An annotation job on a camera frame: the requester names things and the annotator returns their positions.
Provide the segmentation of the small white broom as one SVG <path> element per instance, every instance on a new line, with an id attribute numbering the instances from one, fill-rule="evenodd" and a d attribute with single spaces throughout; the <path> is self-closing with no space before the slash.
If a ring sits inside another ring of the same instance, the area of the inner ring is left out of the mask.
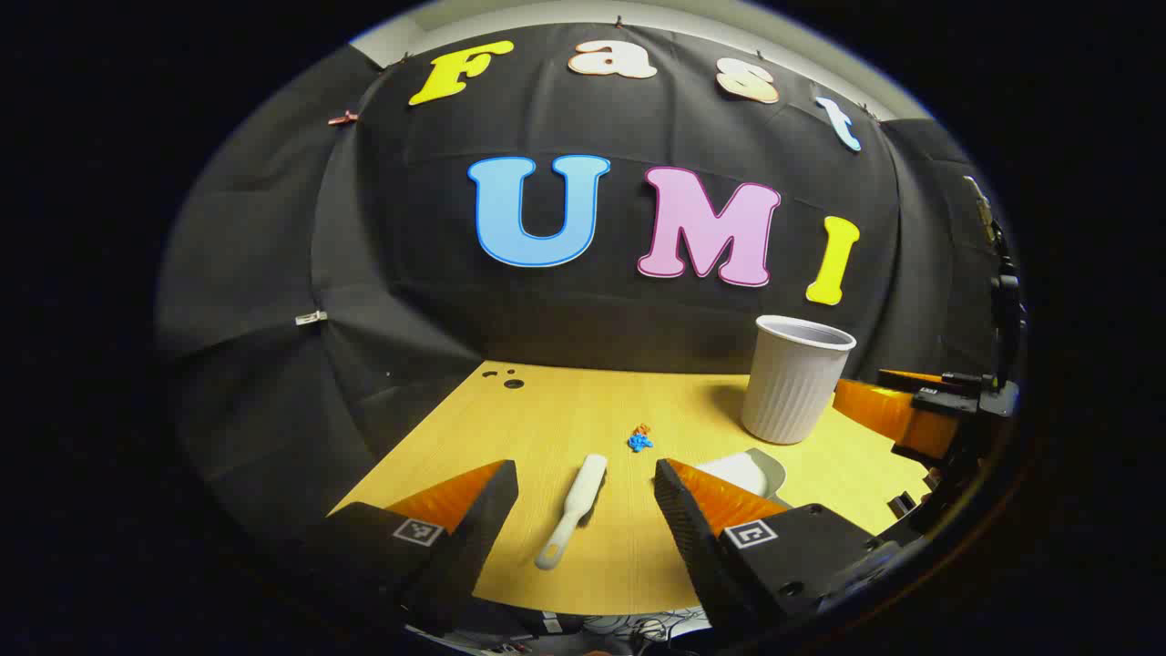
<path id="1" fill-rule="evenodd" d="M 566 495 L 566 503 L 562 506 L 557 525 L 554 527 L 549 539 L 538 552 L 538 569 L 557 567 L 559 560 L 562 560 L 563 555 L 566 555 L 566 549 L 580 522 L 591 514 L 605 478 L 607 478 L 607 457 L 586 454 L 570 491 Z"/>

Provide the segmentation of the white ribbed garbage bin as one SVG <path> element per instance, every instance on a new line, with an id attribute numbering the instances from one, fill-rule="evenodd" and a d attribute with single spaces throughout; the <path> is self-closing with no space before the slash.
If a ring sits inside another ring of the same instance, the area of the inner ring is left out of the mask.
<path id="1" fill-rule="evenodd" d="M 795 445 L 812 435 L 857 341 L 841 329 L 781 315 L 756 320 L 742 426 L 759 440 Z"/>

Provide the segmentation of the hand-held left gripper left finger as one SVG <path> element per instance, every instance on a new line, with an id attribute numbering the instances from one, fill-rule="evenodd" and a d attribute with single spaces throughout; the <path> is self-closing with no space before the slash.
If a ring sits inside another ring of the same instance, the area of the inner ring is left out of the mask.
<path id="1" fill-rule="evenodd" d="M 378 625 L 454 632 L 517 495 L 504 458 L 386 507 L 354 501 L 310 530 L 310 577 Z"/>

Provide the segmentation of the white dustpan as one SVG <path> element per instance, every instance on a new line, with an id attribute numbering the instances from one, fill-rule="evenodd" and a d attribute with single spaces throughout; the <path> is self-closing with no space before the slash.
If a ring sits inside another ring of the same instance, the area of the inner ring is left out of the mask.
<path id="1" fill-rule="evenodd" d="M 778 498 L 788 477 L 782 463 L 757 447 L 700 464 L 697 470 L 770 499 Z"/>

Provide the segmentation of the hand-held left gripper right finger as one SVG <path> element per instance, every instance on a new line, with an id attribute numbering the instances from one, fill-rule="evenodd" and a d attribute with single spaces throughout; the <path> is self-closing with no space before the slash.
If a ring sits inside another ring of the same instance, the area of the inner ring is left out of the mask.
<path id="1" fill-rule="evenodd" d="M 707 619 L 733 639 L 831 611 L 902 552 L 826 506 L 787 509 L 675 458 L 653 486 Z"/>

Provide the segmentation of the black backdrop cloth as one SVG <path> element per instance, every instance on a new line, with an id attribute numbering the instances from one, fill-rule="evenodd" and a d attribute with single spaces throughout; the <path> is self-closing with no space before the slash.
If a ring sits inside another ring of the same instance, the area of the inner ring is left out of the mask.
<path id="1" fill-rule="evenodd" d="M 285 541 L 486 360 L 745 374 L 779 313 L 856 337 L 847 378 L 985 374 L 997 256 L 967 176 L 993 193 L 935 121 L 684 33 L 521 26 L 384 70 L 346 45 L 180 211 L 176 432 L 230 517 Z"/>

